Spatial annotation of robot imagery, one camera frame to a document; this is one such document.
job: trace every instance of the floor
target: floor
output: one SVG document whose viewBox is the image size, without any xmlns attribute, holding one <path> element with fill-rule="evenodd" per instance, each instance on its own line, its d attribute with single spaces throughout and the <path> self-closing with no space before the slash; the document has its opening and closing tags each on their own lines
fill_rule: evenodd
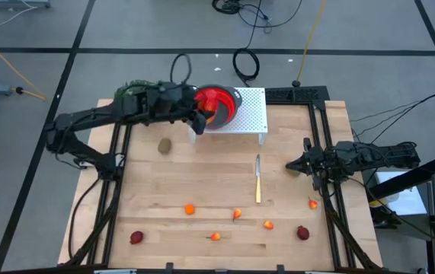
<svg viewBox="0 0 435 274">
<path fill-rule="evenodd" d="M 265 0 L 262 8 L 276 24 L 297 4 Z M 52 0 L 52 5 L 0 27 L 0 51 L 49 98 L 0 96 L 0 243 L 18 194 L 27 195 L 4 271 L 55 266 L 58 259 L 78 172 L 56 162 L 38 143 L 47 117 L 93 107 L 132 79 L 167 80 L 171 60 L 180 52 L 190 53 L 192 84 L 242 86 L 232 53 L 248 43 L 251 27 L 237 15 L 215 12 L 210 1 Z M 268 34 L 255 31 L 250 48 L 261 49 L 261 70 L 251 86 L 290 86 L 319 6 L 320 1 L 303 0 L 288 24 Z M 14 14 L 0 8 L 0 22 Z M 251 13 L 245 16 L 254 20 Z M 435 93 L 433 32 L 433 0 L 329 1 L 301 82 L 326 85 L 332 100 L 346 101 L 351 119 L 423 99 Z M 239 56 L 238 65 L 252 73 L 247 56 Z M 184 70 L 177 67 L 175 77 L 183 78 Z M 0 84 L 28 88 L 2 60 Z M 382 118 L 353 127 L 360 132 Z M 384 128 L 360 138 L 370 142 Z M 86 141 L 88 132 L 79 138 Z M 435 158 L 435 100 L 406 115 L 376 144 L 403 141 L 417 143 L 423 162 Z M 412 272 L 427 266 L 424 242 L 385 231 L 377 236 L 386 267 Z M 408 256 L 400 259 L 400 254 Z"/>
</svg>

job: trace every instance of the yellow cable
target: yellow cable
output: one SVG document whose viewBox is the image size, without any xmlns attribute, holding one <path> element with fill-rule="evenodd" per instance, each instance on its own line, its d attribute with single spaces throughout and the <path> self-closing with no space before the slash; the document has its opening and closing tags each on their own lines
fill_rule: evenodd
<svg viewBox="0 0 435 274">
<path fill-rule="evenodd" d="M 25 93 L 25 94 L 28 94 L 28 95 L 30 95 L 30 96 L 33 96 L 33 97 L 39 98 L 39 99 L 41 99 L 41 100 L 46 100 L 45 97 L 42 97 L 42 96 L 40 96 L 40 95 L 38 95 L 38 94 L 35 94 L 34 92 L 30 92 L 30 91 L 26 91 L 26 90 L 21 90 L 21 91 L 22 91 L 22 93 Z"/>
<path fill-rule="evenodd" d="M 319 8 L 318 13 L 317 13 L 317 17 L 315 18 L 314 26 L 312 27 L 312 30 L 310 30 L 309 37 L 307 37 L 307 43 L 305 44 L 305 49 L 303 50 L 303 55 L 302 55 L 302 63 L 300 64 L 299 75 L 296 77 L 297 81 L 300 79 L 300 76 L 302 75 L 303 66 L 305 65 L 305 55 L 307 54 L 307 49 L 309 48 L 309 43 L 310 43 L 310 40 L 312 39 L 312 35 L 315 31 L 315 27 L 317 27 L 318 22 L 321 20 L 321 14 L 322 14 L 322 11 L 324 10 L 324 6 L 325 6 L 326 1 L 327 0 L 322 0 L 321 7 Z"/>
<path fill-rule="evenodd" d="M 27 78 L 25 78 L 24 75 L 22 75 L 13 65 L 11 65 L 11 63 L 6 58 L 4 58 L 4 56 L 1 53 L 0 53 L 0 58 L 9 66 L 9 68 L 11 68 L 17 75 L 19 75 L 19 77 L 23 78 L 23 80 L 25 80 L 26 83 L 28 83 L 31 87 L 33 87 L 33 89 L 37 91 L 37 93 L 39 93 L 44 100 L 46 100 L 46 95 L 44 95 L 44 93 L 41 92 L 40 89 L 37 88 L 33 83 L 27 80 Z"/>
</svg>

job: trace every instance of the knife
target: knife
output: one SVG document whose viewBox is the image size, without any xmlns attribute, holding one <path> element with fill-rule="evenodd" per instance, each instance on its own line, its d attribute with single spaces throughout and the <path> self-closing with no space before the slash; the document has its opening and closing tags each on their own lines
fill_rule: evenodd
<svg viewBox="0 0 435 274">
<path fill-rule="evenodd" d="M 261 161 L 260 155 L 256 156 L 256 203 L 261 203 L 261 180 L 260 180 L 260 172 L 261 172 Z"/>
</svg>

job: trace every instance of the perforated white platform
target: perforated white platform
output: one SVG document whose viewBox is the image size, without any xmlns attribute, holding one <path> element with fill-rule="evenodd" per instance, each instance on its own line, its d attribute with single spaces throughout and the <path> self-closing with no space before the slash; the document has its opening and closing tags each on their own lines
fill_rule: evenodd
<svg viewBox="0 0 435 274">
<path fill-rule="evenodd" d="M 220 129 L 206 129 L 207 134 L 258 134 L 260 145 L 268 133 L 266 98 L 264 88 L 235 88 L 242 96 L 242 104 L 234 119 Z M 190 142 L 195 143 L 196 134 L 189 127 Z"/>
</svg>

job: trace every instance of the wooden tabletop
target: wooden tabletop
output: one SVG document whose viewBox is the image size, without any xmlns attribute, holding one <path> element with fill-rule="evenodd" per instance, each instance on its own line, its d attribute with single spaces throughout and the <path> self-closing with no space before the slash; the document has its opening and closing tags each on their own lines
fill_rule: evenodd
<svg viewBox="0 0 435 274">
<path fill-rule="evenodd" d="M 99 100 L 98 105 L 111 100 Z M 333 143 L 352 140 L 343 101 L 328 101 L 327 113 Z M 321 129 L 317 112 L 319 129 Z M 312 139 L 307 107 L 267 106 L 268 135 L 259 146 L 256 135 L 202 135 L 189 143 L 183 123 L 159 123 L 133 127 L 123 188 L 117 213 L 109 267 L 175 269 L 333 270 L 323 202 L 312 189 L 312 178 L 289 175 L 285 163 L 303 153 L 303 139 Z M 107 152 L 114 126 L 92 129 L 88 144 Z M 159 141 L 168 137 L 173 148 L 160 155 Z M 255 203 L 254 163 L 261 155 L 262 203 Z M 74 204 L 93 183 L 94 169 L 80 174 Z M 101 183 L 84 199 L 75 217 L 74 251 L 94 224 Z M 353 181 L 342 184 L 352 235 L 373 262 L 382 265 L 366 195 Z M 309 208 L 309 197 L 318 208 Z M 196 212 L 186 215 L 184 206 L 193 203 Z M 232 221 L 234 209 L 242 216 Z M 273 230 L 263 223 L 270 220 Z M 310 238 L 296 236 L 299 225 Z M 130 235 L 142 231 L 141 244 L 130 244 Z M 208 237 L 214 232 L 220 241 Z M 344 242 L 337 231 L 341 262 L 346 266 Z M 59 261 L 68 260 L 68 226 Z M 100 246 L 105 241 L 102 233 Z M 98 249 L 96 262 L 101 261 Z"/>
</svg>

